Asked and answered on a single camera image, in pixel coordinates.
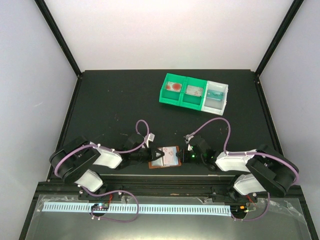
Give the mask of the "white card red flowers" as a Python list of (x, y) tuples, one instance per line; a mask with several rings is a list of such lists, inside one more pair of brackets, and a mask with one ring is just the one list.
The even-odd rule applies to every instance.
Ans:
[(177, 147), (176, 146), (166, 146), (162, 148), (164, 156), (162, 158), (162, 163), (164, 167), (177, 166), (179, 162), (176, 159)]

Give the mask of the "brown leather card holder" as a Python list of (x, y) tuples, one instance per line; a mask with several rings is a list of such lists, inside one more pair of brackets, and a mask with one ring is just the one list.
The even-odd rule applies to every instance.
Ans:
[(180, 167), (182, 165), (181, 159), (177, 156), (180, 150), (178, 146), (160, 147), (158, 150), (162, 151), (164, 155), (150, 161), (148, 163), (149, 169)]

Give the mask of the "pink white numbered card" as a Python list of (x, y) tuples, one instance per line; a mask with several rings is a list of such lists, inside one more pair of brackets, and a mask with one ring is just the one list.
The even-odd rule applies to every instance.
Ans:
[(203, 94), (203, 88), (199, 86), (187, 85), (185, 93), (187, 95), (201, 97)]

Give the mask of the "teal VIP card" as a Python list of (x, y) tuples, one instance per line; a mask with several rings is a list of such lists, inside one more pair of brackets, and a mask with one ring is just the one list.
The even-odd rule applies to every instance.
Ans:
[(221, 91), (216, 91), (213, 89), (208, 89), (206, 93), (206, 97), (209, 99), (213, 99), (216, 101), (222, 101), (224, 98), (224, 93)]

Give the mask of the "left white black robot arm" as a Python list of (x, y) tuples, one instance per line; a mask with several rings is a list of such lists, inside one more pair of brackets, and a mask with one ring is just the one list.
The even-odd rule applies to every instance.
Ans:
[(122, 148), (117, 151), (95, 147), (93, 142), (79, 136), (56, 150), (49, 158), (53, 168), (58, 168), (57, 176), (66, 184), (75, 183), (85, 187), (97, 200), (103, 199), (108, 188), (93, 167), (119, 170), (130, 165), (147, 163), (161, 159), (165, 153), (138, 133), (132, 134)]

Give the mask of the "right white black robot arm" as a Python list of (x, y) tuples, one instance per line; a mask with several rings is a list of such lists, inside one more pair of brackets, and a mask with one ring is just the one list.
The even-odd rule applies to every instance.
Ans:
[(265, 144), (249, 151), (219, 152), (197, 135), (175, 155), (182, 163), (202, 164), (213, 172), (234, 172), (229, 185), (215, 191), (219, 198), (231, 202), (242, 202), (260, 192), (283, 198), (299, 177), (299, 169), (292, 162)]

